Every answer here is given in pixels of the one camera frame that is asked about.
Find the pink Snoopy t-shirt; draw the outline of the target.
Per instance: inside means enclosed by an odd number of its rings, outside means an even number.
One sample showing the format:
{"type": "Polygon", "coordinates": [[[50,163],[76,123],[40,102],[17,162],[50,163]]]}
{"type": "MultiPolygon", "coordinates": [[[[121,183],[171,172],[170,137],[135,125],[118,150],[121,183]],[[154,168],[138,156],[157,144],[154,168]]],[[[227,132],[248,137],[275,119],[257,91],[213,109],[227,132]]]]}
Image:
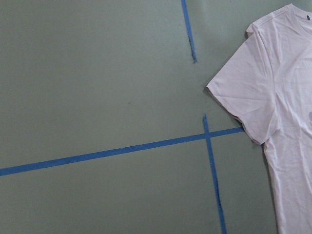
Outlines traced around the pink Snoopy t-shirt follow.
{"type": "Polygon", "coordinates": [[[312,15],[288,4],[251,23],[207,84],[263,146],[280,234],[312,231],[312,15]]]}

